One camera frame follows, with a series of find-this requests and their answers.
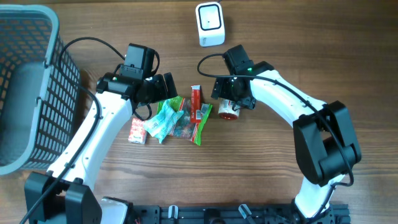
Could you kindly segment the red snack bar wrapper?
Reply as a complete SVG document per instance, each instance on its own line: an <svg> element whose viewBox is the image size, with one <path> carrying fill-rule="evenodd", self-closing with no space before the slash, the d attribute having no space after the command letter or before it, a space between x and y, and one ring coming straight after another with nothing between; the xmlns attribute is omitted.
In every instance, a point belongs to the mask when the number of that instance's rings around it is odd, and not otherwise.
<svg viewBox="0 0 398 224"><path fill-rule="evenodd" d="M192 123L200 123L201 122L201 86L192 85L191 88L192 88L192 94L191 94L190 121Z"/></svg>

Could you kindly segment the green lid jar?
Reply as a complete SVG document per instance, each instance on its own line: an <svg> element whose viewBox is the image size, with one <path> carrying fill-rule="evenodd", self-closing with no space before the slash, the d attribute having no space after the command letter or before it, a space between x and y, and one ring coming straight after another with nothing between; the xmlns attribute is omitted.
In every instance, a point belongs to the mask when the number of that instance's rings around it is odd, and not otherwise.
<svg viewBox="0 0 398 224"><path fill-rule="evenodd" d="M218 116L227 120L236 120L239 118L241 107L235 102L227 99L220 101Z"/></svg>

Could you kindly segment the teal white tissue pack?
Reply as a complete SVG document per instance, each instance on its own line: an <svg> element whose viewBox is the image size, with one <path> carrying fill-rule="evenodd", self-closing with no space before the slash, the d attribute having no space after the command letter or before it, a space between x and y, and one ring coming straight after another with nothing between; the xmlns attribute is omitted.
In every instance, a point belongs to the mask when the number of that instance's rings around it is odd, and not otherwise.
<svg viewBox="0 0 398 224"><path fill-rule="evenodd" d="M160 112L144 123L144 129L162 144L182 116L183 111L175 111L170 106L170 100L166 100Z"/></svg>

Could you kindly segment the green candy bag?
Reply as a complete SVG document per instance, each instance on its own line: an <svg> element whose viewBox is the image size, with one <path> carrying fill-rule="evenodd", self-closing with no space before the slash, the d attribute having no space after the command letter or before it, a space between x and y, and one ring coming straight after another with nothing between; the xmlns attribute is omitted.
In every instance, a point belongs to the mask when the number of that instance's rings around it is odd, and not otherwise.
<svg viewBox="0 0 398 224"><path fill-rule="evenodd" d="M200 146L201 132L203 131L213 105L201 104L200 115L202 115L202 119L199 123L192 123L190 121L191 100L176 96L169 99L169 105L176 112L183 111L183 116L173 126L172 130L169 132L169 136L186 139Z"/></svg>

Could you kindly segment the red white small box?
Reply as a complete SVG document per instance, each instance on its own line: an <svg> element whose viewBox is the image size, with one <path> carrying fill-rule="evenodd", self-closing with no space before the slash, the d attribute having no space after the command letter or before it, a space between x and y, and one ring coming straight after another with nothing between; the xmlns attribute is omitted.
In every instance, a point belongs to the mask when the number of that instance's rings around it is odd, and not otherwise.
<svg viewBox="0 0 398 224"><path fill-rule="evenodd" d="M129 132L128 141L136 144L145 144L147 139L147 131L144 129L144 121L133 118Z"/></svg>

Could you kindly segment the grey plastic shopping basket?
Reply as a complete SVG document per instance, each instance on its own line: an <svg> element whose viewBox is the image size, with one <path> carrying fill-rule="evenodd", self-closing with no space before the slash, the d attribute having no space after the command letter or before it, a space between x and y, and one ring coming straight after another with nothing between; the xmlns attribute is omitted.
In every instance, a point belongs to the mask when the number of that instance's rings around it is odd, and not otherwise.
<svg viewBox="0 0 398 224"><path fill-rule="evenodd" d="M1 5L1 175L45 170L73 137L80 70L41 5Z"/></svg>

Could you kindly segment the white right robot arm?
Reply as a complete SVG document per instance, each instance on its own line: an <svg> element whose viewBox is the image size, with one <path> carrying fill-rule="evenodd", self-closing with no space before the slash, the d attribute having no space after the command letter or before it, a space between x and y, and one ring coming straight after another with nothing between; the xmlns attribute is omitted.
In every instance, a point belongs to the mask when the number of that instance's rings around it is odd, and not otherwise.
<svg viewBox="0 0 398 224"><path fill-rule="evenodd" d="M229 71L217 75L212 98L231 101L231 109L254 109L262 102L293 129L295 158L304 178L294 207L304 223L325 217L338 186L354 183L353 166L362 153L347 107L308 96L284 80L269 63L254 63L242 45L221 57Z"/></svg>

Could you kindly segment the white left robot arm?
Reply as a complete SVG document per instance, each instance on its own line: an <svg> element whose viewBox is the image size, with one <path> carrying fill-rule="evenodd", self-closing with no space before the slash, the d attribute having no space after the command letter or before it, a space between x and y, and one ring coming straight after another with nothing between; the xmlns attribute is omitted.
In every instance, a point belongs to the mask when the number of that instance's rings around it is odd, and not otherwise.
<svg viewBox="0 0 398 224"><path fill-rule="evenodd" d="M93 194L96 178L119 130L140 106L177 96L171 73L157 72L154 49L129 44L124 62L96 84L90 112L46 173L25 182L22 223L139 223L131 202Z"/></svg>

